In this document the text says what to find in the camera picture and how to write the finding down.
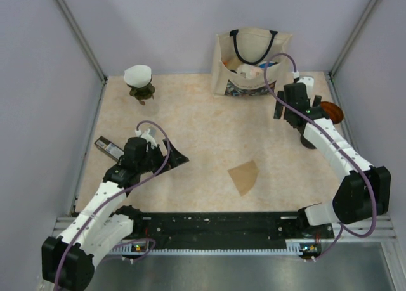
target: gray wall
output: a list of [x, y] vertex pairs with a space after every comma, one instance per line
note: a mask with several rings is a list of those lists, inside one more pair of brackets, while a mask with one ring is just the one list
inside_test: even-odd
[[292, 32], [301, 70], [330, 70], [369, 0], [67, 0], [108, 75], [209, 72], [215, 33]]
[[53, 0], [0, 1], [0, 290], [33, 290], [102, 85]]
[[381, 1], [336, 84], [360, 152], [392, 173], [390, 215], [406, 253], [405, 1]]

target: purple cable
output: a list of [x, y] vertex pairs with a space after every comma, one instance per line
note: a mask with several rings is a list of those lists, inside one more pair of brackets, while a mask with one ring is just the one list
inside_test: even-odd
[[293, 60], [293, 57], [291, 57], [290, 55], [288, 55], [287, 53], [284, 52], [279, 52], [279, 53], [275, 53], [266, 63], [266, 66], [264, 68], [264, 74], [266, 74], [266, 69], [268, 69], [268, 65], [271, 62], [271, 59], [276, 58], [277, 56], [286, 56], [288, 59], [290, 59], [290, 61], [292, 62], [293, 65], [293, 71], [297, 72], [298, 68], [296, 67], [296, 62]]
[[[144, 258], [146, 258], [147, 255], [149, 255], [149, 253], [151, 253], [151, 251], [155, 248], [155, 246], [157, 245], [157, 242], [152, 239], [152, 238], [141, 238], [141, 239], [134, 239], [131, 240], [130, 242], [126, 242], [126, 243], [121, 243], [119, 245], [116, 245], [113, 249], [117, 249], [117, 248], [121, 248], [121, 247], [125, 247], [126, 245], [135, 243], [135, 242], [152, 242], [152, 246], [150, 249], [148, 249], [148, 251], [146, 251], [143, 255], [141, 255], [139, 258], [137, 259], [133, 259], [133, 261], [140, 261]], [[108, 258], [104, 258], [101, 261], [111, 261], [113, 259], [122, 259], [122, 256], [112, 256], [112, 257], [108, 257]]]
[[[109, 199], [107, 199], [106, 201], [104, 201], [101, 205], [99, 205], [97, 207], [97, 209], [93, 212], [93, 215], [96, 215], [97, 213], [99, 213], [99, 211], [105, 206], [107, 205], [110, 201], [112, 201], [113, 199], [116, 199], [118, 196], [122, 195], [123, 193], [127, 193], [128, 191], [131, 191], [134, 188], [137, 188], [145, 183], [147, 183], [148, 181], [150, 181], [152, 178], [156, 177], [156, 175], [158, 175], [161, 170], [164, 169], [165, 165], [167, 164], [167, 161], [169, 160], [169, 153], [170, 153], [170, 149], [171, 149], [171, 144], [169, 142], [169, 138], [167, 136], [167, 134], [165, 133], [165, 131], [161, 128], [161, 126], [159, 126], [158, 124], [156, 124], [155, 122], [149, 121], [149, 120], [144, 120], [141, 121], [140, 123], [138, 123], [137, 125], [137, 130], [140, 128], [140, 125], [144, 124], [144, 123], [149, 123], [152, 124], [153, 126], [155, 126], [157, 129], [159, 129], [161, 131], [161, 133], [164, 135], [165, 139], [166, 139], [166, 149], [167, 149], [167, 154], [165, 156], [164, 162], [162, 163], [162, 165], [158, 168], [158, 170], [156, 172], [154, 172], [152, 174], [152, 176], [149, 176], [148, 178], [146, 178], [145, 180], [130, 186], [129, 188], [126, 188], [118, 193], [116, 193], [115, 195], [111, 196]], [[59, 285], [59, 277], [61, 275], [61, 271], [62, 271], [62, 266], [63, 263], [66, 260], [66, 256], [70, 250], [70, 248], [72, 248], [73, 244], [76, 242], [76, 240], [79, 238], [79, 235], [84, 231], [84, 229], [86, 229], [86, 227], [88, 226], [88, 224], [91, 222], [93, 216], [89, 217], [88, 220], [86, 220], [86, 222], [83, 224], [83, 226], [79, 229], [79, 231], [77, 231], [76, 235], [73, 237], [72, 241], [68, 244], [67, 248], [65, 249], [65, 251], [62, 254], [61, 260], [59, 262], [58, 268], [56, 269], [56, 273], [55, 273], [55, 280], [54, 280], [54, 287], [53, 287], [53, 291], [58, 291], [58, 285]]]
[[[274, 59], [276, 56], [286, 56], [288, 57], [292, 64], [293, 64], [293, 68], [294, 71], [296, 72], [296, 63], [294, 62], [293, 58], [286, 54], [286, 53], [277, 53], [273, 56], [271, 56], [264, 68], [264, 80], [265, 80], [265, 86], [266, 88], [269, 90], [270, 94], [272, 94], [272, 96], [279, 102], [281, 103], [283, 106], [285, 106], [286, 108], [288, 108], [289, 110], [291, 110], [292, 112], [294, 112], [296, 115], [298, 115], [299, 117], [303, 118], [305, 121], [307, 121], [308, 123], [310, 123], [311, 125], [315, 126], [329, 141], [330, 143], [332, 143], [332, 145], [338, 150], [338, 152], [352, 165], [352, 167], [355, 168], [355, 170], [360, 174], [361, 178], [363, 179], [363, 181], [365, 182], [368, 192], [369, 192], [369, 196], [370, 196], [370, 201], [372, 204], [372, 222], [370, 225], [370, 228], [368, 230], [368, 232], [366, 232], [365, 234], [358, 234], [355, 232], [352, 232], [352, 230], [350, 230], [349, 228], [347, 228], [343, 223], [340, 223], [341, 225], [341, 230], [340, 233], [338, 234], [339, 236], [341, 236], [341, 233], [343, 232], [342, 230], [346, 230], [348, 233], [359, 237], [359, 238], [365, 238], [368, 236], [371, 236], [371, 234], [374, 232], [375, 227], [376, 227], [376, 216], [377, 216], [377, 210], [376, 210], [376, 200], [375, 200], [375, 194], [374, 194], [374, 190], [372, 189], [372, 185], [368, 180], [367, 175], [365, 175], [365, 173], [363, 172], [363, 170], [358, 166], [357, 163], [355, 163], [355, 161], [349, 156], [347, 155], [342, 149], [340, 149], [340, 146], [330, 137], [330, 135], [322, 128], [320, 127], [318, 124], [316, 124], [313, 120], [311, 120], [309, 117], [307, 117], [306, 115], [302, 114], [301, 112], [299, 112], [298, 110], [296, 110], [295, 108], [291, 107], [289, 104], [285, 103], [285, 101], [281, 100], [280, 98], [278, 98], [278, 96], [275, 94], [275, 92], [271, 89], [271, 87], [269, 86], [268, 83], [268, 79], [266, 78], [266, 70], [268, 69], [268, 64], [270, 63], [270, 61], [272, 59]], [[336, 239], [334, 240], [334, 242], [332, 242], [331, 246], [334, 245], [337, 241], [338, 241], [339, 237], [336, 237]]]

